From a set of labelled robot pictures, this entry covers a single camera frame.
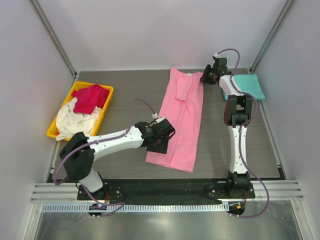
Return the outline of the pink t shirt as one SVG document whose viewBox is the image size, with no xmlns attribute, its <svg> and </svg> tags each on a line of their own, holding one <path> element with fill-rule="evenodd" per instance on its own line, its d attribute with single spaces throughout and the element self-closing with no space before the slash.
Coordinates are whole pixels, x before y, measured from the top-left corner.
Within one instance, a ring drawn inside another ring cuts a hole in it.
<svg viewBox="0 0 320 240">
<path fill-rule="evenodd" d="M 159 111 L 168 119 L 175 134 L 168 141 L 167 153 L 148 152 L 150 164 L 192 173 L 196 162 L 204 102 L 201 72 L 184 73 L 173 67 Z"/>
</svg>

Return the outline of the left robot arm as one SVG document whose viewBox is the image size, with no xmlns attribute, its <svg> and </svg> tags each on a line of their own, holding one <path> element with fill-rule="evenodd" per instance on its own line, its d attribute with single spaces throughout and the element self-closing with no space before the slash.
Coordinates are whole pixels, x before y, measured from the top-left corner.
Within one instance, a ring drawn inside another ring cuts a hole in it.
<svg viewBox="0 0 320 240">
<path fill-rule="evenodd" d="M 101 200 L 106 194 L 106 185 L 93 169 L 95 161 L 127 149 L 146 148 L 148 152 L 166 154 L 175 132 L 166 117 L 150 123 L 140 121 L 125 130 L 105 135 L 88 137 L 78 132 L 60 151 L 58 169 L 64 168 L 67 180 L 80 183 L 81 192 L 88 192 L 95 200 Z"/>
</svg>

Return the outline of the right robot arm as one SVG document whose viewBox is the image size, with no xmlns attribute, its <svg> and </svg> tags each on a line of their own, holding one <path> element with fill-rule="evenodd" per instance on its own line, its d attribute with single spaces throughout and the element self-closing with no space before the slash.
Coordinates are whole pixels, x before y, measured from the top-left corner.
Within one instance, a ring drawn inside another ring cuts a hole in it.
<svg viewBox="0 0 320 240">
<path fill-rule="evenodd" d="M 254 98 L 236 84 L 228 71 L 227 59 L 213 56 L 214 63 L 207 65 L 200 78 L 204 84 L 217 84 L 227 95 L 223 121 L 230 136 L 230 166 L 225 183 L 210 183 L 207 186 L 211 199 L 244 198 L 253 194 L 250 170 L 247 164 L 246 137 L 252 117 Z"/>
</svg>

